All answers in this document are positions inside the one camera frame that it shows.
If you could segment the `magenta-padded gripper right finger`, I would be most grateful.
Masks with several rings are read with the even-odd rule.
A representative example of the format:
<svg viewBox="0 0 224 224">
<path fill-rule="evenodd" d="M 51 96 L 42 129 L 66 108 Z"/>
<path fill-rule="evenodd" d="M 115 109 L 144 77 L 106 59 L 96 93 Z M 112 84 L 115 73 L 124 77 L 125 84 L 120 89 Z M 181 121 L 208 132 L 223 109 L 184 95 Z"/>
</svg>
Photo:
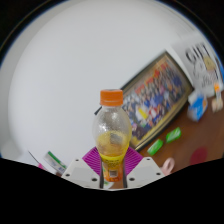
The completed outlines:
<svg viewBox="0 0 224 224">
<path fill-rule="evenodd" d="M 124 157 L 123 184 L 126 189 L 140 188 L 163 177 L 163 172 L 151 157 L 143 157 L 128 148 Z"/>
</svg>

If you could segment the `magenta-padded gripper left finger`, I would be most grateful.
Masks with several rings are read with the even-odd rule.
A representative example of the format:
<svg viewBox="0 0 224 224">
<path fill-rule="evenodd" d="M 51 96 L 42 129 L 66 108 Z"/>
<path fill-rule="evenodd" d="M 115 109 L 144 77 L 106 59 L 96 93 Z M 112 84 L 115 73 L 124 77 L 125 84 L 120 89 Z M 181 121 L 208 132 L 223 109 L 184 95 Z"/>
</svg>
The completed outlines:
<svg viewBox="0 0 224 224">
<path fill-rule="evenodd" d="M 103 171 L 97 149 L 91 149 L 82 158 L 75 158 L 62 178 L 84 188 L 102 189 Z"/>
</svg>

